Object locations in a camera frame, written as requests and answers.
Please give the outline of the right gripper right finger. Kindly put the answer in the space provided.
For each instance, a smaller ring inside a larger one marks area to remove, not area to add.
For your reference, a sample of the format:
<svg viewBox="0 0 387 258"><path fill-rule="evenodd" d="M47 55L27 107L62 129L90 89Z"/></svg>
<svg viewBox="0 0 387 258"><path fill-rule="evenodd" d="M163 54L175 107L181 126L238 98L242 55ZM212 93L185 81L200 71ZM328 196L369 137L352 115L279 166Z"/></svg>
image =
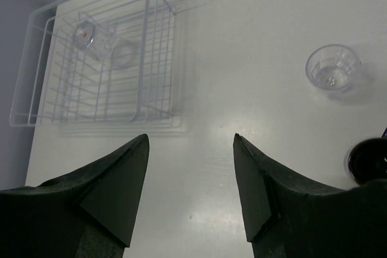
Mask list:
<svg viewBox="0 0 387 258"><path fill-rule="evenodd" d="M235 175L255 257L385 257L386 181L342 190L273 160L235 135Z"/></svg>

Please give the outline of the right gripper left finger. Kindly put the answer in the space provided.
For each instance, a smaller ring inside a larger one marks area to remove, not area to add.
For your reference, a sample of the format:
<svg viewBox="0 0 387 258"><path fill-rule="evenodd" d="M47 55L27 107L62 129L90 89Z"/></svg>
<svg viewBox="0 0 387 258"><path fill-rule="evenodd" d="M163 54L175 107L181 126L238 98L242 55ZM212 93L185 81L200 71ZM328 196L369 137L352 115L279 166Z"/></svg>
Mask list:
<svg viewBox="0 0 387 258"><path fill-rule="evenodd" d="M131 244L149 138L36 187L1 192L2 257L122 257Z"/></svg>

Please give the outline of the small clear glass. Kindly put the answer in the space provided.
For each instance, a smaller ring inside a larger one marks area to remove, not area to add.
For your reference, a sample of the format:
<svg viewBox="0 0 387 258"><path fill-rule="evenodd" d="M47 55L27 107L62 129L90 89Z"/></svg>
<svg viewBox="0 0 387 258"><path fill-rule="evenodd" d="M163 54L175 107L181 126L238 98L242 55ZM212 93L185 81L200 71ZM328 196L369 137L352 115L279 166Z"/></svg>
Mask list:
<svg viewBox="0 0 387 258"><path fill-rule="evenodd" d="M360 58L352 48L328 44L308 57L305 74L317 91L334 100L353 89L361 68Z"/></svg>

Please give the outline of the large clear faceted glass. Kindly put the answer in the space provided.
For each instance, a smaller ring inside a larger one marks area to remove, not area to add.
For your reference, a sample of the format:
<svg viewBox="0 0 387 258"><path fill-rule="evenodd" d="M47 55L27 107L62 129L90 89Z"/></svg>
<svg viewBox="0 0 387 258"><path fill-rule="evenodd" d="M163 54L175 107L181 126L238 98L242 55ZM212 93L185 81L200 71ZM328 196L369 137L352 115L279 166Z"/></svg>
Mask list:
<svg viewBox="0 0 387 258"><path fill-rule="evenodd" d="M114 32L92 22L79 23L73 33L73 46L96 61L105 60L116 43Z"/></svg>

